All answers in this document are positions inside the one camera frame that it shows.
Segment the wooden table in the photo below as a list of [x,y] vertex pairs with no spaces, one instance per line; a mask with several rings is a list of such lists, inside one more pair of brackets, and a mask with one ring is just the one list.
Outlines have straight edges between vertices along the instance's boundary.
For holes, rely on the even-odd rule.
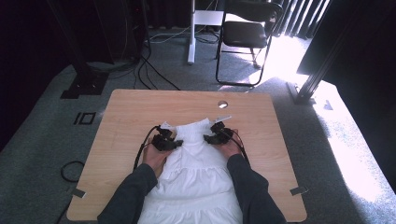
[[[226,101],[228,106],[219,108]],[[289,222],[306,219],[301,195],[292,196],[297,181],[268,94],[210,91],[115,90],[92,144],[67,212],[71,220],[96,220],[120,182],[132,172],[137,150],[149,130],[167,121],[173,126],[205,118],[238,129],[252,168],[270,182],[269,192]]]

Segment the white fabric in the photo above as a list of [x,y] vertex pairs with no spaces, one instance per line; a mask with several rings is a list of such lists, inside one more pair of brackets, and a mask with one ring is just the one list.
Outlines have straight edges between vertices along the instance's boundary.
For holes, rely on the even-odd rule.
[[177,126],[183,145],[167,158],[139,223],[242,223],[227,161],[204,134],[211,134],[209,119]]

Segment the dark wall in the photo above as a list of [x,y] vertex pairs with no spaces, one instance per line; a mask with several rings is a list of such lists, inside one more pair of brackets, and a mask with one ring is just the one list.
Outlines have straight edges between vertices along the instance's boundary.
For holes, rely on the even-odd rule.
[[299,73],[315,74],[336,41],[326,81],[337,87],[396,191],[396,1],[333,0]]
[[68,65],[35,1],[0,3],[0,150]]

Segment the person's arm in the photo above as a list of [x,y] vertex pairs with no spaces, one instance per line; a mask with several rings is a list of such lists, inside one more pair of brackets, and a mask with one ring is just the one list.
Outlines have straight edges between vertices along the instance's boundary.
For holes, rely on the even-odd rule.
[[155,146],[148,144],[143,152],[143,163],[122,181],[98,216],[98,223],[137,223],[145,197],[157,185],[166,157],[171,153],[158,151]]
[[146,195],[157,185],[152,168],[143,163],[117,188],[110,202],[98,216],[99,224],[137,223]]
[[[233,139],[242,146],[234,130]],[[268,193],[268,180],[253,171],[234,141],[214,146],[228,160],[227,168],[233,180],[235,195],[243,214],[243,223],[287,223]]]

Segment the gray carpet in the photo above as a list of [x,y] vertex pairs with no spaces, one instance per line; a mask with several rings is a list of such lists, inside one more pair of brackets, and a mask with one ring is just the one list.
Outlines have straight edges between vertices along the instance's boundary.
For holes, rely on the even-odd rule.
[[[320,96],[316,105],[295,105],[285,78],[276,74],[276,71],[285,73],[287,70],[271,65],[276,57],[269,59],[270,72],[266,69],[265,79],[258,87],[223,87],[214,75],[216,45],[197,42],[194,65],[187,65],[187,50],[188,40],[175,38],[152,44],[148,60],[183,91],[271,94],[298,183],[309,188],[303,195],[308,214],[303,223],[396,223],[395,194],[336,88],[324,85],[318,89],[318,92],[325,90],[323,95],[332,110],[328,109],[329,105],[321,104]],[[272,51],[274,56],[277,55],[276,47]],[[244,79],[257,72],[249,62],[238,63],[242,69],[232,68],[240,62],[233,56],[224,60],[222,71],[227,77]],[[99,63],[93,65],[104,67]],[[283,66],[294,69],[287,61]],[[158,89],[174,89],[153,70],[149,69],[148,73]],[[149,83],[145,73],[142,71],[141,74]],[[68,66],[52,80],[30,116],[0,154],[2,224],[56,223],[71,200],[67,191],[76,185],[62,179],[61,168],[70,161],[86,160],[111,92],[115,89],[145,89],[139,80],[135,83],[134,70],[115,72],[110,74],[102,95],[61,100],[62,92],[69,88],[74,76],[72,66]],[[74,124],[78,113],[91,112],[96,112],[91,125]],[[78,178],[80,172],[77,164],[66,171],[73,178]],[[365,197],[367,192],[373,195]],[[61,223],[74,222],[62,216]]]

